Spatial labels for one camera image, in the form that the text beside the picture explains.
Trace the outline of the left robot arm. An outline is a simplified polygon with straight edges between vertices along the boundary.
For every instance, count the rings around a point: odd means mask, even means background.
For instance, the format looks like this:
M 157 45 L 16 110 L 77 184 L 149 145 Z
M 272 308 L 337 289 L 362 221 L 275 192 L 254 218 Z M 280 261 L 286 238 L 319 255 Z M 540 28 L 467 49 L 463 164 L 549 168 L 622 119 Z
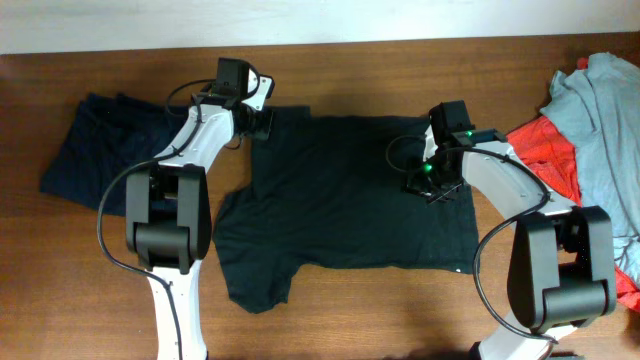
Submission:
M 274 81 L 249 62 L 221 58 L 192 96 L 182 128 L 126 178 L 126 242 L 148 279 L 161 359 L 205 359 L 199 275 L 212 236 L 206 175 L 234 137 L 266 138 Z

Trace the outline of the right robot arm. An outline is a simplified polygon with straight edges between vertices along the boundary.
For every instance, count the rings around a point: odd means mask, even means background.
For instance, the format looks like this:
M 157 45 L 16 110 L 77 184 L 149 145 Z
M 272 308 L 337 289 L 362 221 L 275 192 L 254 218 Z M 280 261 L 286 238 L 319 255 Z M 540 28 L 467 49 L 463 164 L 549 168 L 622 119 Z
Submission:
M 504 134 L 477 129 L 463 101 L 435 106 L 428 119 L 424 153 L 409 163 L 404 189 L 434 203 L 470 185 L 502 215 L 480 241 L 472 264 L 485 306 L 490 303 L 480 279 L 482 252 L 497 233 L 514 229 L 507 277 L 510 311 L 502 317 L 489 308 L 499 326 L 471 347 L 470 358 L 555 358 L 560 339 L 615 310 L 609 215 L 554 191 L 522 162 Z

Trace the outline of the dark green black t-shirt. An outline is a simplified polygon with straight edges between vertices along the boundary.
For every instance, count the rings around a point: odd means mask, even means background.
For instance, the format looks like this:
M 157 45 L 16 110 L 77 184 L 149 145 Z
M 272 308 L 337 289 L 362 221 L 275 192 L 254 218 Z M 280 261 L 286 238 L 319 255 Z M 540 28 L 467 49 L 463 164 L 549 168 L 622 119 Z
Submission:
M 473 198 L 428 204 L 402 191 L 421 157 L 425 117 L 315 117 L 277 107 L 251 145 L 249 184 L 224 198 L 213 242 L 230 299 L 258 314 L 284 303 L 298 269 L 395 266 L 468 274 L 478 243 Z

